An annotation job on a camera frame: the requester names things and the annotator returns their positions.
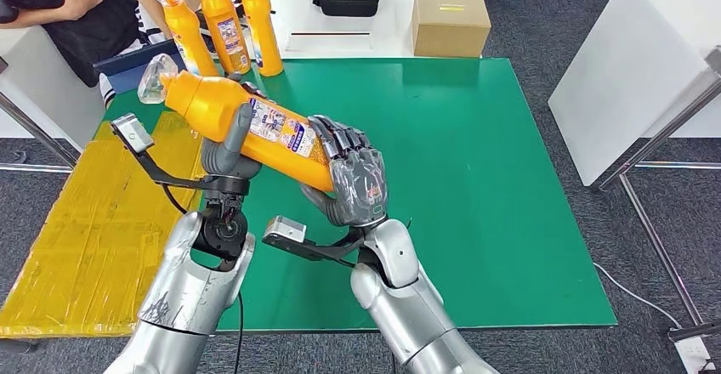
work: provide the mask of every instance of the gray robot hand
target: gray robot hand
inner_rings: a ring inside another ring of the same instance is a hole
[[[336,198],[301,184],[304,195],[333,225],[360,227],[385,219],[388,189],[381,152],[358,129],[326,116],[310,116],[308,120],[330,161]]]

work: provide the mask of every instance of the power strip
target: power strip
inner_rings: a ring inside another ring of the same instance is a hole
[[[703,343],[700,337],[686,338],[684,340],[674,343],[678,356],[681,357],[681,362],[684,363],[684,368],[689,374],[699,374],[701,369],[715,370],[716,366],[713,363],[706,364],[707,360],[711,358],[706,350],[706,345]]]

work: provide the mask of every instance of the yellow plastic sheet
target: yellow plastic sheet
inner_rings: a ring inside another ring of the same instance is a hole
[[[172,175],[201,174],[200,138],[161,115],[149,152]],[[197,206],[200,193],[172,189]],[[103,123],[78,160],[0,311],[0,337],[132,332],[180,214]]]

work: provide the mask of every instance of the humanoid robot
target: humanoid robot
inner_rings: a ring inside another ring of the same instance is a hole
[[[252,85],[243,87],[264,97]],[[196,372],[220,315],[239,296],[256,245],[255,236],[247,232],[242,203],[260,164],[240,155],[252,117],[250,105],[244,104],[223,143],[203,140],[202,165],[209,175],[199,181],[174,178],[152,161],[147,152],[152,139],[135,116],[112,123],[116,135],[172,201],[169,185],[204,190],[207,203],[202,212],[187,212],[176,223],[140,307],[139,323],[106,374]],[[406,226],[387,215],[381,152],[357,129],[324,116],[311,116],[309,121],[330,162],[336,197],[306,185],[301,190],[331,224],[349,227],[349,232],[330,246],[318,246],[305,238],[305,225],[278,216],[268,223],[263,242],[308,260],[352,267],[355,298],[410,372],[497,374],[448,317]],[[193,248],[219,257],[220,264],[210,268],[196,263],[190,258]],[[357,263],[343,260],[356,250]]]

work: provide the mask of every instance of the floor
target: floor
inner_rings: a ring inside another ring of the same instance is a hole
[[[493,29],[485,55],[509,57],[528,99],[568,201],[595,262],[620,282],[690,320],[665,276],[620,185],[600,193],[584,188],[547,106],[548,97],[608,0],[485,0]],[[28,150],[31,160],[52,158],[27,141],[0,141],[0,160]],[[718,160],[713,140],[672,141],[659,157]],[[677,262],[702,314],[721,317],[718,247],[721,174],[636,170],[631,180]],[[62,175],[0,173],[0,298],[4,298],[63,183]],[[501,373],[680,373],[665,338],[670,321],[603,279],[618,327],[465,332],[471,346]],[[0,372],[99,372],[120,352],[124,338],[43,341],[35,354],[0,352]],[[721,342],[707,339],[712,355]],[[199,372],[230,372],[236,339],[211,339]],[[241,372],[391,372],[390,353],[378,334],[252,335],[243,342]]]

